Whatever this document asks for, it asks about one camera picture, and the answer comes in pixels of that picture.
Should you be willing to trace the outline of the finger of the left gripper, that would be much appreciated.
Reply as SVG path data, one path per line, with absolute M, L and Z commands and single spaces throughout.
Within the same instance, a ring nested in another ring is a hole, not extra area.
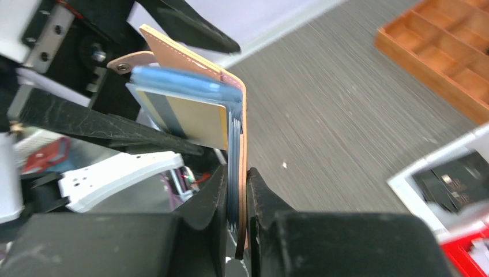
M 129 154 L 174 151 L 201 156 L 202 147 L 117 115 L 105 115 L 35 87 L 17 91 L 21 123 Z
M 173 40 L 219 53 L 239 53 L 240 45 L 205 20 L 186 1 L 139 0 L 151 17 Z

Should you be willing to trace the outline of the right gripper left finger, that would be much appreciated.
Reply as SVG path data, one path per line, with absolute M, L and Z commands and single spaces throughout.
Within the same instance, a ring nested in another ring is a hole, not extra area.
M 37 214 L 2 276 L 223 276 L 227 169 L 168 214 Z

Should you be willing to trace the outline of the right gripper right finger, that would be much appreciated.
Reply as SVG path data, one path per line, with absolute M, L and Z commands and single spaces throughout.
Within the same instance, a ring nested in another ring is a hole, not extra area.
M 246 185 L 252 276 L 454 276 L 413 215 L 297 211 L 255 168 Z

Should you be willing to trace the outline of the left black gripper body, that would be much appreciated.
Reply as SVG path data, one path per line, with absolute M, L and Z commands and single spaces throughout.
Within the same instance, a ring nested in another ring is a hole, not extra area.
M 136 119 L 140 106 L 125 88 L 127 77 L 108 68 L 142 50 L 128 23 L 133 1 L 2 1 L 1 108 L 18 89 L 17 71 L 28 69 L 86 97 L 104 114 Z

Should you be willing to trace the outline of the tan leather card holder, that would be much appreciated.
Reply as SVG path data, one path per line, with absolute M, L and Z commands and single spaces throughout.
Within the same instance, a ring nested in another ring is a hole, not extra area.
M 223 105 L 228 113 L 227 217 L 237 259 L 246 247 L 247 92 L 244 83 L 148 25 L 140 27 L 147 51 L 113 59 L 108 68 L 130 73 L 129 83 Z

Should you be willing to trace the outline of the gold credit card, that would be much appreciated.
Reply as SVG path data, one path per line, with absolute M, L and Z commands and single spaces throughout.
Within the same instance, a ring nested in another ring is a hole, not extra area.
M 228 113 L 223 105 L 132 83 L 126 88 L 159 130 L 197 145 L 228 149 Z

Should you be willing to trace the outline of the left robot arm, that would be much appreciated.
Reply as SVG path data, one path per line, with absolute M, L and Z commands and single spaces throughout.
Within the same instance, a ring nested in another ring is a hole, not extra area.
M 133 1 L 2 1 L 1 224 L 32 213 L 86 213 L 170 173 L 182 200 L 190 166 L 227 153 L 227 221 L 246 226 L 246 87 L 193 47 L 236 41 L 186 1 L 141 1 L 160 25 L 133 28 Z

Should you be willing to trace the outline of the white bin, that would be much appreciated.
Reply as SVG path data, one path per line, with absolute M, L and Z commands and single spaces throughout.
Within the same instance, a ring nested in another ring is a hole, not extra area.
M 440 243 L 488 226 L 488 124 L 402 169 L 386 182 Z

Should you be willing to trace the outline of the red bin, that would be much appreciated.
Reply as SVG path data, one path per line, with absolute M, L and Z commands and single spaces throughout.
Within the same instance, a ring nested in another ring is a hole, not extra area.
M 460 234 L 441 247 L 462 276 L 488 276 L 488 227 Z

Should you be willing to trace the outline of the black wallet in white bin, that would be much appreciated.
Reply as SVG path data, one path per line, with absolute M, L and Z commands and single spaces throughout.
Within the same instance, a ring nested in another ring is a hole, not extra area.
M 476 151 L 412 177 L 426 202 L 436 203 L 454 214 L 488 199 L 488 161 Z

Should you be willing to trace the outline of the orange compartment tray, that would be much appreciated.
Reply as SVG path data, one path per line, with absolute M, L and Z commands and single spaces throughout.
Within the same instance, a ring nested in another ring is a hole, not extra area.
M 488 1 L 423 1 L 375 46 L 476 124 L 488 122 Z

